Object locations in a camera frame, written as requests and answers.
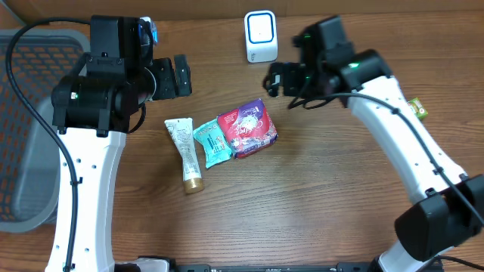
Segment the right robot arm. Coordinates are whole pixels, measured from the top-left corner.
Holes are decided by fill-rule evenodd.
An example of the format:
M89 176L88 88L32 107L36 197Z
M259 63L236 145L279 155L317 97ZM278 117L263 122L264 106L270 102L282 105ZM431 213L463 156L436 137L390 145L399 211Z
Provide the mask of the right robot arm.
M371 271L422 271L483 228L483 177L470 177L433 140L409 107L397 78L373 49L356 52L340 17L293 38L296 63L272 63L263 88L307 110L340 100L372 134L404 184L411 208L394 228L396 243Z

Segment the red purple pad package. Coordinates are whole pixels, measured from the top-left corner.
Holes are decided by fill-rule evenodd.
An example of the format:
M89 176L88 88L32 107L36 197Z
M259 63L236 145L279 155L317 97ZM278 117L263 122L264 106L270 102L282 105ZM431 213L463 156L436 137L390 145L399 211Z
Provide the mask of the red purple pad package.
M256 99L217 116L235 159L247 157L271 146L278 132L262 99Z

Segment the green yellow juice carton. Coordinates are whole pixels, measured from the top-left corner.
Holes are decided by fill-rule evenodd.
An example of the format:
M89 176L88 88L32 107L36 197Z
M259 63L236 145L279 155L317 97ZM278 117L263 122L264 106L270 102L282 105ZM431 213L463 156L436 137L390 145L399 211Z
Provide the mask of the green yellow juice carton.
M411 108L414 115L419 119L423 120L428 116L428 111L421 103L418 97L413 98L407 102L408 106Z

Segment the teal wipes packet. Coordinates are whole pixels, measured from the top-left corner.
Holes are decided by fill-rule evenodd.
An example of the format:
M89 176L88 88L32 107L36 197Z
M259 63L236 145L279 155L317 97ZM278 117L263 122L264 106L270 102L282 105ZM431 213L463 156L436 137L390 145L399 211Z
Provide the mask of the teal wipes packet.
M231 148L225 139L217 119L206 122L194 130L194 139L203 146L206 168L228 161L232 156Z

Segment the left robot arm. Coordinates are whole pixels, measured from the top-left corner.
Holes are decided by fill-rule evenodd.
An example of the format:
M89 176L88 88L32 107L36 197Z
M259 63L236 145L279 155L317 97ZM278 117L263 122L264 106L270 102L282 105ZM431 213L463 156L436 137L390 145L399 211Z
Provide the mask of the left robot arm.
M49 271L159 271L172 259L145 255L117 263L111 242L116 174L133 132L131 116L154 100L187 97L184 55L156 59L149 17L94 16L90 50L54 88L52 123L65 146Z

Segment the white tube gold cap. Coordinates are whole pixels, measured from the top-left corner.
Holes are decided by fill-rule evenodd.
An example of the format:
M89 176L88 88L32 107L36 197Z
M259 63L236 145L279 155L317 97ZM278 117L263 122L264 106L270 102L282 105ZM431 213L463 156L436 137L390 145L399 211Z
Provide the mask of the white tube gold cap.
M182 160L183 187L186 194L200 192L204 185L194 145L193 119L167 119L164 124Z

